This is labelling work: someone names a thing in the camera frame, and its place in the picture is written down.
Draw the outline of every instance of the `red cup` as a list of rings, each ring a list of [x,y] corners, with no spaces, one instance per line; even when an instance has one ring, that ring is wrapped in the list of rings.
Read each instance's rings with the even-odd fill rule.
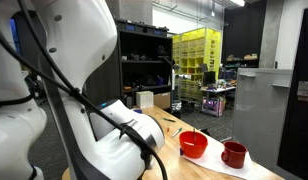
[[[247,148],[240,143],[228,141],[224,143],[224,151],[221,158],[228,166],[240,169],[244,166]]]
[[[207,147],[207,138],[197,132],[185,131],[180,134],[180,145],[183,153],[190,158],[199,158]]]

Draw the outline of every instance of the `ceiling light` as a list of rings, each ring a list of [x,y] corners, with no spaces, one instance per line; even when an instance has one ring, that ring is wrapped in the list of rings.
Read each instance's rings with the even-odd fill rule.
[[[245,1],[244,0],[231,0],[232,2],[238,4],[239,6],[244,6],[245,5]]]

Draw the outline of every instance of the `red mug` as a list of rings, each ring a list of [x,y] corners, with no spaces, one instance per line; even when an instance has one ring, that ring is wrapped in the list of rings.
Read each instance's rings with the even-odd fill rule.
[[[224,143],[222,161],[228,166],[240,169],[244,166],[245,154],[247,149],[240,143],[228,141]]]

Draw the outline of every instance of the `wooden table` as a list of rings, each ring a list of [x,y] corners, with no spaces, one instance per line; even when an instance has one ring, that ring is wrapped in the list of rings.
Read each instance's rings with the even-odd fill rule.
[[[177,119],[173,115],[163,111],[158,107],[152,108],[143,108],[143,113],[148,114],[157,119],[157,121],[161,124],[162,129],[165,135],[165,145],[159,151],[158,155],[164,163],[164,166],[167,171],[168,178],[170,180],[182,180],[182,179],[240,179],[231,175],[219,173],[216,171],[212,171],[203,167],[200,167],[189,160],[186,160],[182,156],[180,156],[180,145],[179,145],[179,134],[172,138],[172,134],[180,127],[183,128],[182,131],[192,131],[193,127],[186,124],[185,122]],[[162,118],[169,118],[176,121],[176,123],[168,122],[162,120]],[[265,169],[261,165],[254,162],[254,166],[257,173],[257,177],[254,179],[283,179],[280,176],[274,174],[273,172]],[[68,169],[64,172],[63,180],[69,179]],[[162,179],[161,170],[159,168],[158,163],[155,163],[152,170],[145,171],[143,179]]]

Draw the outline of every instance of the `black cable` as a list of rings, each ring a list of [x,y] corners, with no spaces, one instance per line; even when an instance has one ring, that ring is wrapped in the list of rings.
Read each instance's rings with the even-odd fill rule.
[[[31,29],[31,32],[32,32],[32,33],[34,32],[34,33],[33,33],[33,36],[34,36],[34,37],[36,36],[35,39],[36,39],[37,44],[40,44],[39,46],[40,46],[40,47],[43,47],[43,45],[41,44],[41,42],[40,42],[39,39],[38,39],[38,36],[37,36],[37,33],[36,33],[35,29],[33,28],[34,26],[33,26],[33,23],[31,22],[31,19],[29,18],[28,12],[27,12],[27,13],[25,13],[25,12],[27,12],[27,10],[24,11],[23,13],[24,13],[25,15],[27,14],[26,19],[29,21],[28,23],[32,26],[32,28],[30,28],[30,29]],[[83,105],[89,107],[90,109],[92,109],[96,114],[98,114],[98,115],[100,115],[101,117],[103,117],[106,121],[108,121],[108,122],[109,122],[110,124],[112,124],[114,127],[118,128],[118,129],[121,130],[121,131],[123,130],[122,127],[121,127],[118,123],[116,123],[115,121],[111,120],[109,117],[107,117],[107,116],[106,116],[105,114],[103,114],[101,111],[99,111],[99,110],[97,109],[97,107],[96,107],[93,103],[91,103],[87,98],[85,98],[84,96],[82,96],[82,95],[79,93],[79,91],[77,91],[77,88],[74,88],[74,87],[71,85],[71,83],[64,77],[64,75],[63,75],[63,74],[60,72],[60,70],[57,68],[56,64],[54,63],[54,61],[52,60],[52,58],[49,56],[49,54],[46,52],[46,50],[45,50],[44,48],[43,48],[43,49],[45,50],[46,54],[48,55],[48,56],[46,56],[46,58],[48,59],[48,61],[49,61],[49,63],[50,63],[50,66],[54,69],[55,73],[56,73],[57,75],[60,76],[60,78],[61,78],[61,77],[64,78],[62,81],[63,81],[64,83],[66,82],[65,84],[70,88],[70,90],[67,89],[66,87],[64,87],[62,84],[60,84],[60,83],[58,83],[57,81],[55,81],[54,79],[50,78],[50,77],[47,76],[46,74],[40,72],[38,69],[36,69],[36,68],[35,68],[34,66],[32,66],[30,63],[28,63],[22,56],[20,56],[20,55],[8,44],[8,42],[5,40],[5,38],[4,38],[4,36],[1,34],[1,32],[0,32],[0,43],[2,44],[2,46],[3,46],[3,47],[4,47],[15,59],[17,59],[19,62],[21,62],[22,64],[24,64],[25,66],[27,66],[27,67],[28,67],[29,69],[31,69],[33,72],[37,73],[37,74],[40,75],[42,78],[48,80],[49,82],[51,82],[52,84],[56,85],[57,87],[59,87],[60,89],[62,89],[63,91],[65,91],[66,93],[68,93],[68,94],[70,94],[70,95],[73,95],[73,92],[76,92],[76,93],[73,95],[73,97],[74,97],[78,102],[80,102],[81,104],[83,104]],[[160,158],[158,157],[158,155],[156,154],[156,152],[155,152],[151,147],[149,147],[148,144],[146,144],[146,143],[144,142],[143,139],[139,139],[138,137],[136,137],[135,135],[133,135],[133,134],[132,134],[131,132],[129,132],[129,131],[126,131],[125,133],[126,133],[126,135],[127,135],[134,143],[145,145],[145,147],[149,150],[150,154],[153,155],[153,156],[156,158],[156,160],[157,160],[157,162],[158,162],[158,164],[159,164],[159,166],[160,166],[160,168],[161,168],[163,179],[167,179],[167,174],[166,174],[165,167],[164,167],[164,165],[163,165],[161,159],[160,159]]]

